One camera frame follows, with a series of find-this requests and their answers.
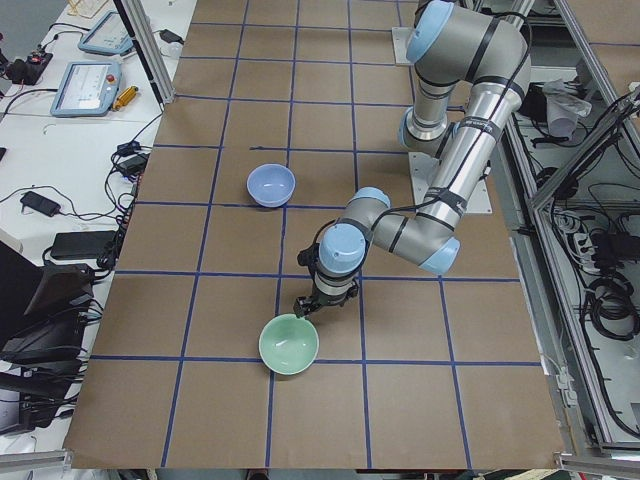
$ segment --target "blue bowl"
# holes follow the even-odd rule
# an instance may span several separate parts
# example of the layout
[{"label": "blue bowl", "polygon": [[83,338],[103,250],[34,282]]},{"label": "blue bowl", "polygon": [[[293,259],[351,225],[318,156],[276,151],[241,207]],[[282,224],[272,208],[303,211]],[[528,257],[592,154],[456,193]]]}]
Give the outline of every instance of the blue bowl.
[{"label": "blue bowl", "polygon": [[296,188],[291,170],[277,163],[260,165],[247,178],[247,190],[263,207],[275,208],[287,203]]}]

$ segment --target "electrical wiring panel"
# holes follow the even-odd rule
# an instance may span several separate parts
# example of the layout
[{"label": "electrical wiring panel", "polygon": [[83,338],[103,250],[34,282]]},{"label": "electrical wiring panel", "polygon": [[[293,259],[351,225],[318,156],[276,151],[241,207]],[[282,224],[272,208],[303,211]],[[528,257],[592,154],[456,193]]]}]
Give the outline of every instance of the electrical wiring panel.
[{"label": "electrical wiring panel", "polygon": [[609,106],[594,101],[570,142],[522,114],[511,130],[524,153],[521,176],[560,328],[571,340],[563,347],[575,351],[581,371],[573,376],[585,384],[577,400],[588,435],[602,448],[626,450],[640,450],[640,155],[626,121],[639,108],[637,96]]}]

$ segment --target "yellow tool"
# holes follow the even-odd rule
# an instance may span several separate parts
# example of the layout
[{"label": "yellow tool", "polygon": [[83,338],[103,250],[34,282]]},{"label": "yellow tool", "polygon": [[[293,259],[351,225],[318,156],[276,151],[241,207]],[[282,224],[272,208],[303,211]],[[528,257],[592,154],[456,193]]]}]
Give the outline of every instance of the yellow tool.
[{"label": "yellow tool", "polygon": [[116,101],[113,102],[113,109],[120,110],[122,107],[129,105],[129,102],[133,100],[138,93],[138,87],[135,85],[130,86],[116,98]]}]

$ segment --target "power adapter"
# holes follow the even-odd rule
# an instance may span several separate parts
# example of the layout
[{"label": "power adapter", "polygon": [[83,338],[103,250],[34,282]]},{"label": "power adapter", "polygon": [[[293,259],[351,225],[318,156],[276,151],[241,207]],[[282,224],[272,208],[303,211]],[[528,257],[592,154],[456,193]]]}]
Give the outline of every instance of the power adapter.
[{"label": "power adapter", "polygon": [[121,157],[129,157],[131,155],[136,154],[140,151],[140,142],[136,142],[135,140],[127,143],[121,143],[116,148],[116,154]]},{"label": "power adapter", "polygon": [[143,172],[149,160],[148,153],[138,153],[135,157],[129,158],[118,164],[118,171],[125,177],[138,175]]},{"label": "power adapter", "polygon": [[160,38],[167,43],[178,42],[184,45],[184,40],[180,35],[173,33],[171,30],[167,30],[166,28],[164,30],[160,30]]}]

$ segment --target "bowl rim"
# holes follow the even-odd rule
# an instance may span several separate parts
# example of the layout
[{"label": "bowl rim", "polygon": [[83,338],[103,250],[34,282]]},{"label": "bowl rim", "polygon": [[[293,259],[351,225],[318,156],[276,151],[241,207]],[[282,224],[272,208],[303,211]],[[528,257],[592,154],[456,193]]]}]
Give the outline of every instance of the bowl rim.
[{"label": "bowl rim", "polygon": [[289,200],[289,198],[291,198],[291,196],[293,195],[293,192],[296,189],[296,176],[293,174],[291,169],[289,169],[286,166],[281,165],[279,163],[263,163],[262,165],[259,165],[256,168],[254,168],[251,171],[251,173],[249,173],[249,175],[247,176],[247,191],[249,192],[251,197],[253,197],[253,199],[258,203],[260,203],[260,202],[256,198],[256,192],[254,191],[255,189],[252,189],[249,186],[249,183],[251,182],[251,180],[256,175],[258,175],[260,173],[261,170],[265,170],[266,168],[272,168],[272,167],[276,167],[276,169],[278,169],[281,172],[286,174],[288,179],[291,181],[291,188],[288,189],[287,193],[283,197],[281,197],[281,198],[279,198],[277,200],[268,201],[267,203],[273,203],[273,204],[280,203],[280,202],[285,203],[287,200]]},{"label": "bowl rim", "polygon": [[[273,323],[279,323],[282,322],[283,320],[285,320],[286,318],[291,319],[291,317],[294,317],[296,320],[302,320],[304,322],[307,322],[307,324],[309,326],[311,326],[311,329],[313,330],[313,335],[315,337],[316,340],[316,348],[315,348],[315,352],[313,352],[313,356],[311,357],[311,361],[305,365],[303,368],[301,368],[300,370],[296,370],[295,372],[282,372],[279,371],[277,368],[272,367],[271,365],[269,365],[267,363],[267,361],[264,358],[264,355],[262,353],[262,339],[264,337],[264,333],[267,330],[267,328]],[[307,368],[309,368],[313,362],[316,360],[317,356],[318,356],[318,350],[320,349],[320,338],[318,337],[318,330],[316,330],[315,325],[313,325],[313,323],[311,323],[309,320],[307,320],[305,317],[296,317],[294,313],[283,313],[282,315],[278,315],[277,317],[273,317],[271,320],[269,320],[264,327],[262,327],[262,331],[260,332],[260,338],[258,339],[258,351],[260,352],[260,358],[262,359],[262,363],[264,363],[267,368],[269,368],[270,370],[273,370],[275,373],[279,373],[280,375],[296,375],[300,372],[303,372],[304,370],[306,370]]]}]

